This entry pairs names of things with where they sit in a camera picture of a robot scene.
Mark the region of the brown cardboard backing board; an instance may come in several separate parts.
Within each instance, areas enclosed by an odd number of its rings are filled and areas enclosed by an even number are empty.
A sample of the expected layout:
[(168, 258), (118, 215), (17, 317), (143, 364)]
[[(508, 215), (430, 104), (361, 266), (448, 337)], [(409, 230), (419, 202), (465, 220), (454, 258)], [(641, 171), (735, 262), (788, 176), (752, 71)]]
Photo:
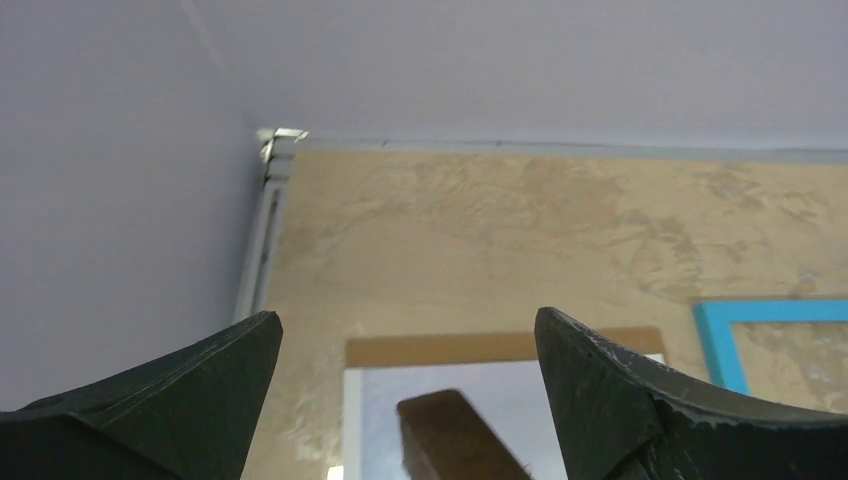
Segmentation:
[[(666, 358), (654, 326), (602, 329), (595, 337), (642, 355)], [(537, 360), (532, 332), (496, 332), (353, 338), (346, 342), (344, 368), (392, 368)]]

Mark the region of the hot air balloon photo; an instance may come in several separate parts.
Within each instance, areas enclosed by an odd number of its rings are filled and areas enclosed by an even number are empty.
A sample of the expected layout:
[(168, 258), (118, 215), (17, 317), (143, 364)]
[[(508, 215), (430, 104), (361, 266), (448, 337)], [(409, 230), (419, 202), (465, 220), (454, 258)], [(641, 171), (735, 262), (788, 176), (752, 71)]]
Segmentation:
[(564, 479), (535, 360), (349, 367), (330, 479)]

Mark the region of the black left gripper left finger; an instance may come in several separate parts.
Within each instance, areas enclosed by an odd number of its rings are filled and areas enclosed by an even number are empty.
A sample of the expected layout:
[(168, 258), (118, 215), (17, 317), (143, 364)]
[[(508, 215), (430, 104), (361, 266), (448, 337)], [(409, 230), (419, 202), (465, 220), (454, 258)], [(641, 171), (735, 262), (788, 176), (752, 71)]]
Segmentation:
[(1, 415), (4, 479), (238, 479), (283, 339), (263, 311)]

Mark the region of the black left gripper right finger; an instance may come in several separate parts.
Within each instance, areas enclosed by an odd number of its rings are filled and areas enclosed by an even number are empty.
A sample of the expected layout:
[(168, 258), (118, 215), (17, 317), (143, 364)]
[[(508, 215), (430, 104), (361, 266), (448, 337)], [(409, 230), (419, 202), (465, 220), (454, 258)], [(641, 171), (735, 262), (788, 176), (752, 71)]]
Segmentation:
[(847, 418), (736, 393), (539, 309), (538, 360), (571, 479), (843, 479)]

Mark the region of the blue wooden picture frame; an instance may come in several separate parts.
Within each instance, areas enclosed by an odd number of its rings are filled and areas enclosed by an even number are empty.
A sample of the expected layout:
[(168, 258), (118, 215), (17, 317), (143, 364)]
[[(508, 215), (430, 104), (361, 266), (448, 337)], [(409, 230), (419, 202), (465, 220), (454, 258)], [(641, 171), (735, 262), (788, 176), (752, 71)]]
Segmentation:
[(750, 393), (733, 326), (742, 323), (840, 323), (845, 299), (710, 300), (692, 306), (711, 381), (740, 394)]

